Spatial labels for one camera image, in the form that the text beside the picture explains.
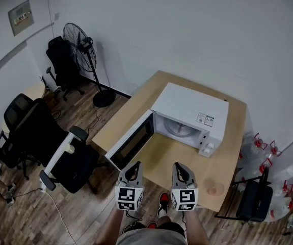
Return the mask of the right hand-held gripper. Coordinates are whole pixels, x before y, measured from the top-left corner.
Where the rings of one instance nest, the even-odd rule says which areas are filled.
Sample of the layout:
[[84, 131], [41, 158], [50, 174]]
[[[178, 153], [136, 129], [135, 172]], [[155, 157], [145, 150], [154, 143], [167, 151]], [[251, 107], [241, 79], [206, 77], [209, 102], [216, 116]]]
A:
[[172, 171], [171, 201], [176, 211], [193, 211], [198, 202], [194, 173], [184, 164], [175, 162]]

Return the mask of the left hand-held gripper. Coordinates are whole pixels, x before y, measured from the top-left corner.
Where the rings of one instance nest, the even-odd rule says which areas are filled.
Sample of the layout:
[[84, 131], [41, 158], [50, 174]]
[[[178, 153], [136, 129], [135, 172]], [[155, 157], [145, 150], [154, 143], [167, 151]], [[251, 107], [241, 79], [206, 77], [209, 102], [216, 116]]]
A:
[[119, 210], [137, 210], [144, 195], [143, 165], [140, 161], [128, 164], [120, 172], [115, 186], [115, 201]]

